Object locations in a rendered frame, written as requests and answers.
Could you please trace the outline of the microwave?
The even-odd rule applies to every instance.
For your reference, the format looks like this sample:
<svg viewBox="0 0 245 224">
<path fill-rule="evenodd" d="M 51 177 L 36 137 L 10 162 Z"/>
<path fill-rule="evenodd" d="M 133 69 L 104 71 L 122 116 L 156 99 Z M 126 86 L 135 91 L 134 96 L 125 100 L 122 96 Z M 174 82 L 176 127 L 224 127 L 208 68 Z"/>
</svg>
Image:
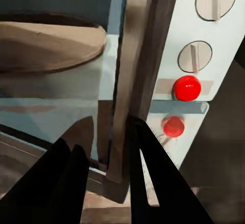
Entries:
<svg viewBox="0 0 245 224">
<path fill-rule="evenodd" d="M 86 190 L 130 189 L 129 115 L 212 101 L 245 37 L 245 0 L 0 0 L 0 153 L 33 166 L 83 117 Z"/>
</svg>

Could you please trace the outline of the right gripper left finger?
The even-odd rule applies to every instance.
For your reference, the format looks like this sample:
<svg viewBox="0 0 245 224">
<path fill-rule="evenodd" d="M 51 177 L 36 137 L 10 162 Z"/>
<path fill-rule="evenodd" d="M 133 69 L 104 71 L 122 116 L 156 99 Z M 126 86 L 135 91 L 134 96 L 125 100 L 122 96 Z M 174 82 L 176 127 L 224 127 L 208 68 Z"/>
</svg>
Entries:
<svg viewBox="0 0 245 224">
<path fill-rule="evenodd" d="M 80 224 L 95 135 L 76 120 L 0 199 L 0 224 Z"/>
</svg>

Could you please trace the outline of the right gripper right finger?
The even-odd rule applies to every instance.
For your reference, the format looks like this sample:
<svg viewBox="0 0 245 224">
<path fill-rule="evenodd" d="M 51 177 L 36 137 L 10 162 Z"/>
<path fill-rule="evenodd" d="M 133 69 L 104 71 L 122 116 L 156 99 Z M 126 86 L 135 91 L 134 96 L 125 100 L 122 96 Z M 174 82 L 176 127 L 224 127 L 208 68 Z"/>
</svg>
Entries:
<svg viewBox="0 0 245 224">
<path fill-rule="evenodd" d="M 147 122 L 129 115 L 128 125 L 132 224 L 214 224 Z M 159 207 L 148 204 L 140 149 Z"/>
</svg>

